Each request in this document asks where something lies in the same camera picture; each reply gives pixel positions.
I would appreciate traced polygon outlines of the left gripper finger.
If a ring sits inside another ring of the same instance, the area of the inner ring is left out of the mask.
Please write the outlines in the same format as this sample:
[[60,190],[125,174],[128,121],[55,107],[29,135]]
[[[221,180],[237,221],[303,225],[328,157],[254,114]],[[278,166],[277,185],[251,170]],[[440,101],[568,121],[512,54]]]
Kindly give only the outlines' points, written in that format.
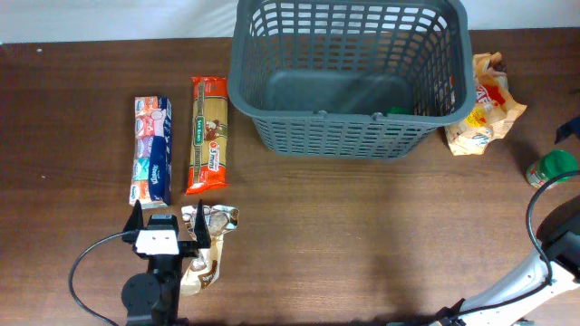
[[196,236],[196,242],[198,247],[201,249],[209,249],[211,247],[211,237],[208,231],[208,225],[205,219],[203,200],[198,201],[195,222],[194,222],[194,235]]
[[143,226],[143,214],[139,200],[136,200],[128,221],[122,230],[121,240],[125,243],[135,243]]

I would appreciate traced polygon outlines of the green-lid jar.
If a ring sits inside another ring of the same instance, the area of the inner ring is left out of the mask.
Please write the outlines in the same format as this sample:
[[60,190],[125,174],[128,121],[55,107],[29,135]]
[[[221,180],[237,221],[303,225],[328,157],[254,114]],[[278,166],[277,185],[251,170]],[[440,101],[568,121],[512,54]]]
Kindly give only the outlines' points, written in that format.
[[530,186],[541,188],[554,177],[578,168],[578,162],[572,154],[564,150],[554,150],[528,167],[526,179]]
[[388,114],[398,114],[398,115],[412,115],[413,110],[406,107],[391,107],[387,111]]

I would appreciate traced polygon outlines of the orange snack bag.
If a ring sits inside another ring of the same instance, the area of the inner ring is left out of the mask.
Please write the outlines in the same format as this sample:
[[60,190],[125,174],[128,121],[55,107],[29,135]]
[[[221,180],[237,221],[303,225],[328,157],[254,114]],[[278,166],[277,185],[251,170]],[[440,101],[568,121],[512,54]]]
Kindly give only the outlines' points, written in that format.
[[527,109],[508,90],[507,66],[500,52],[475,54],[472,63],[475,106],[464,120],[445,128],[454,156],[482,155],[490,142],[506,137]]

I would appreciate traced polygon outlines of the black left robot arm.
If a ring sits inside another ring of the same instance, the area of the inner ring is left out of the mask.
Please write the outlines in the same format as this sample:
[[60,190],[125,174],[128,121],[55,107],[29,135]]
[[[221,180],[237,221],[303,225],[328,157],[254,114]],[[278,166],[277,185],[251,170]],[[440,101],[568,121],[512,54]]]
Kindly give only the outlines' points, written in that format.
[[202,249],[211,246],[203,206],[197,207],[193,222],[196,238],[179,240],[175,216],[153,215],[145,224],[141,204],[134,204],[121,239],[148,262],[148,268],[133,275],[122,288],[121,301],[129,325],[190,325],[189,319],[178,314],[182,262],[185,258],[199,257]]

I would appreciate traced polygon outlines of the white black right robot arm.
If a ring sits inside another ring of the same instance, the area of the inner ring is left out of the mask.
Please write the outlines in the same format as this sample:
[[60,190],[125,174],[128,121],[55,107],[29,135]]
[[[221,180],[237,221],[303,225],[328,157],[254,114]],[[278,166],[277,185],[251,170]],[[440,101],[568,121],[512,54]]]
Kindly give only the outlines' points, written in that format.
[[526,230],[534,246],[531,253],[486,291],[442,308],[429,325],[515,325],[525,314],[556,297],[579,287],[579,215],[567,217],[559,225],[546,226],[535,234],[534,206],[553,185],[579,174],[568,168],[546,181],[531,176],[537,188],[527,204]]

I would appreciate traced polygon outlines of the silver brown snack pouch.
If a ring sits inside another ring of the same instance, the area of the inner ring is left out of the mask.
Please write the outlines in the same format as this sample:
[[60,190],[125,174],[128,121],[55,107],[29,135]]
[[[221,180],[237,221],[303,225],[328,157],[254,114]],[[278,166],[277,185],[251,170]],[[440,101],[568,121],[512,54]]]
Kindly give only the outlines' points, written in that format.
[[239,210],[233,206],[203,206],[211,246],[199,250],[180,282],[180,295],[191,296],[214,283],[219,277],[224,235],[237,229]]

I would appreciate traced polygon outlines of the Kleenex tissue multipack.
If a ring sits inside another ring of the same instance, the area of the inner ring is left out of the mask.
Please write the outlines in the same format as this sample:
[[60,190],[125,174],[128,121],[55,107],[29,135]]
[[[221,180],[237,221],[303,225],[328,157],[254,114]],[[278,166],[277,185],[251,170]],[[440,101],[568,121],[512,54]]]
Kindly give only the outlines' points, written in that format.
[[142,209],[170,205],[172,105],[164,96],[134,98],[135,149],[129,204]]

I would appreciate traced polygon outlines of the San Remo spaghetti packet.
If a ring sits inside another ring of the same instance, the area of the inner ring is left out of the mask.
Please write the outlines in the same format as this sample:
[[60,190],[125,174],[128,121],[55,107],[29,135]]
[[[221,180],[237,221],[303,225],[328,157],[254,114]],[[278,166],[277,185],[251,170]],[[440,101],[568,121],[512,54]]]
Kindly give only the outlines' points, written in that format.
[[193,77],[187,195],[227,186],[227,79]]

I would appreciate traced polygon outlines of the grey plastic slotted basket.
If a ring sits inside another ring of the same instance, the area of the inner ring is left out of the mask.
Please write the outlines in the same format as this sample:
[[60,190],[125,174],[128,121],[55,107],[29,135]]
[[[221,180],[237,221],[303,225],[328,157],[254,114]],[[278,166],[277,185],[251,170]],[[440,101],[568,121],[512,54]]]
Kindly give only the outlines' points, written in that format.
[[396,159],[471,113],[471,57],[458,0],[241,1],[227,87],[278,154]]

